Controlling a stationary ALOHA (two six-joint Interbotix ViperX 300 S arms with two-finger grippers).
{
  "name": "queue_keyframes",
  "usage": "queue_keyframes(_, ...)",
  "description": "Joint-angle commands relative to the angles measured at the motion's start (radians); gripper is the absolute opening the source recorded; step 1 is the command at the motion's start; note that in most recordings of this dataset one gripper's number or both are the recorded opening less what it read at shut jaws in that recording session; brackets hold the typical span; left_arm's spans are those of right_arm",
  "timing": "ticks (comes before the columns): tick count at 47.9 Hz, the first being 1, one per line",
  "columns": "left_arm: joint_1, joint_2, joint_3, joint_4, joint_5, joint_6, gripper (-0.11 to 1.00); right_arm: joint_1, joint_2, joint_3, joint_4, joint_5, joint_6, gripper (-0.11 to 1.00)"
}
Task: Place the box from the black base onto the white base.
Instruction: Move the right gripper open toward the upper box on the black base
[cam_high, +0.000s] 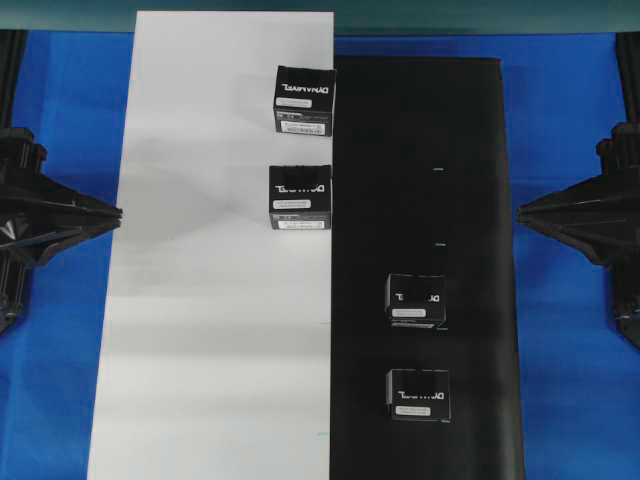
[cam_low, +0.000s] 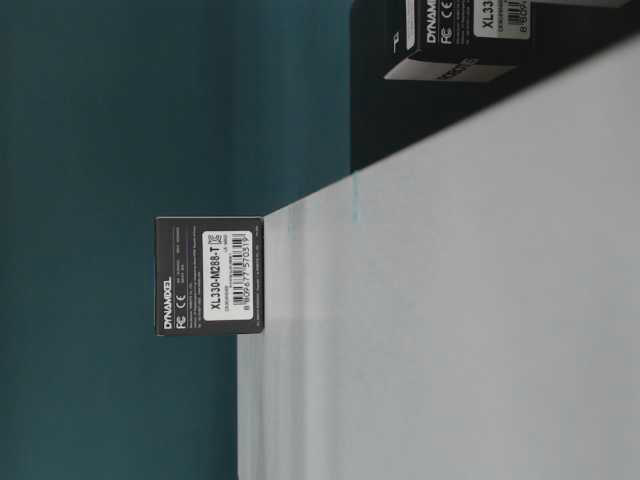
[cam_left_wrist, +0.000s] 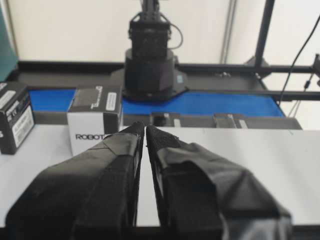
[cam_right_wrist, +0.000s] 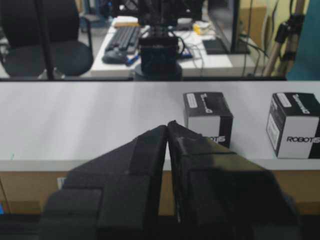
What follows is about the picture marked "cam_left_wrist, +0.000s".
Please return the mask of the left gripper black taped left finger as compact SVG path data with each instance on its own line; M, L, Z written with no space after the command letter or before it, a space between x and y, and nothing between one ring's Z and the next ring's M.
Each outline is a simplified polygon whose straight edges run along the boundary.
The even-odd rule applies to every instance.
M120 240L137 224L145 126L40 172L5 218L8 240Z

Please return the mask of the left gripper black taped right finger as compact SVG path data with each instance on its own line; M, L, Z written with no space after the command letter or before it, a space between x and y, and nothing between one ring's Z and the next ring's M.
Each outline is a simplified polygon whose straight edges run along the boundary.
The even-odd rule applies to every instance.
M160 226L171 239L289 240L292 218L242 165L149 125Z

